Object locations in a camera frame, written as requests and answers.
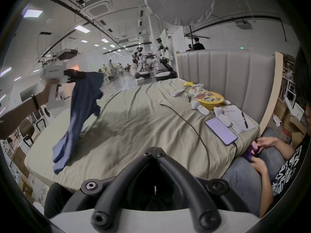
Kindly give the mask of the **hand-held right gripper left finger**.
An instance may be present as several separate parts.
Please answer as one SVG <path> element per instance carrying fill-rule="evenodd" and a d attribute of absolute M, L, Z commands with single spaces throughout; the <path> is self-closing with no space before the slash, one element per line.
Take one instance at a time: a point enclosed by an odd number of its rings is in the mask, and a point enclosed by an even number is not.
<path fill-rule="evenodd" d="M 116 177 L 104 180 L 88 179 L 81 184 L 67 201 L 62 212 L 78 212 L 90 209 L 94 205 L 91 225 L 95 230 L 110 230 L 117 220 L 120 203 L 135 178 L 154 159 L 156 147 L 127 165 Z"/>

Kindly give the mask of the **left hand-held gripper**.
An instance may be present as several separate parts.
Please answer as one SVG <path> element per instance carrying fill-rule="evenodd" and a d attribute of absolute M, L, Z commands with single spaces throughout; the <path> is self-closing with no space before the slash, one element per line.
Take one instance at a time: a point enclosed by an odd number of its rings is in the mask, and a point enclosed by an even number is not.
<path fill-rule="evenodd" d="M 56 97 L 58 84 L 73 83 L 76 80 L 86 78 L 85 72 L 75 69 L 67 69 L 66 65 L 50 65 L 42 68 L 40 72 L 40 80 L 42 84 L 46 84 L 49 80 L 56 79 L 58 83 L 54 83 L 50 87 L 49 98 L 46 104 L 47 109 L 54 109 L 64 106 L 64 101 Z"/>

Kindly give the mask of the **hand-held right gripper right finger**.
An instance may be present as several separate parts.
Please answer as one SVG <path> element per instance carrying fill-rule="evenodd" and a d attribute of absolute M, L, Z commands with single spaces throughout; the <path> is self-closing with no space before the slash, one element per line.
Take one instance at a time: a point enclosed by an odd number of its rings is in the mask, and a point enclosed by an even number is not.
<path fill-rule="evenodd" d="M 155 147 L 155 160 L 177 189 L 177 208 L 187 206 L 190 210 L 195 230 L 216 230 L 220 227 L 224 220 L 217 205 L 230 212 L 250 212 L 226 180 L 196 178 L 160 147 Z"/>

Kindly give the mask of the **person's left hand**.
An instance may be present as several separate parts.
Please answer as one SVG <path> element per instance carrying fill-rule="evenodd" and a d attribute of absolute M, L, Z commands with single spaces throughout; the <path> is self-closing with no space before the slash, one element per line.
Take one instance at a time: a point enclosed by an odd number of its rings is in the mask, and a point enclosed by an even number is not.
<path fill-rule="evenodd" d="M 57 85 L 55 97 L 56 98 L 58 97 L 58 94 L 59 94 L 58 90 L 59 90 L 59 87 L 61 86 L 61 84 L 59 83 L 59 79 L 49 79 L 47 80 L 43 90 L 36 95 L 36 99 L 37 99 L 39 106 L 45 105 L 48 102 L 50 89 L 53 84 Z"/>

